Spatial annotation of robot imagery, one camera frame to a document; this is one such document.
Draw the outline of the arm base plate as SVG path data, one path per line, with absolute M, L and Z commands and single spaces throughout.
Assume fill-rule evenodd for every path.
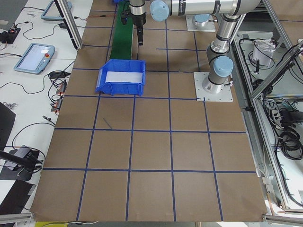
M 196 32 L 215 32 L 215 23 L 218 20 L 212 15 L 187 15 L 187 31 L 196 31 Z
M 194 83 L 197 101 L 233 102 L 228 79 L 221 85 L 212 84 L 208 78 L 209 72 L 194 72 Z

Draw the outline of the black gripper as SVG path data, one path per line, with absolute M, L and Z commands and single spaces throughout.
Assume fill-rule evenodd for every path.
M 127 24 L 130 11 L 133 18 L 133 23 L 136 25 L 136 33 L 138 38 L 138 45 L 143 45 L 143 25 L 146 23 L 146 8 L 145 0 L 129 0 L 130 10 L 125 9 L 121 12 L 122 25 Z

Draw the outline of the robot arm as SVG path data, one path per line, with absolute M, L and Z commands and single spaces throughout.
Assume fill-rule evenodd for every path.
M 222 15 L 215 39 L 207 49 L 210 73 L 203 81 L 203 89 L 218 94 L 233 70 L 232 60 L 226 56 L 233 35 L 241 25 L 241 16 L 251 12 L 258 0 L 152 0 L 150 13 L 155 21 L 165 21 L 169 16 Z
M 213 19 L 213 16 L 210 14 L 195 14 L 192 18 L 193 25 L 197 27 L 206 26 L 208 22 L 218 22 L 217 17 Z

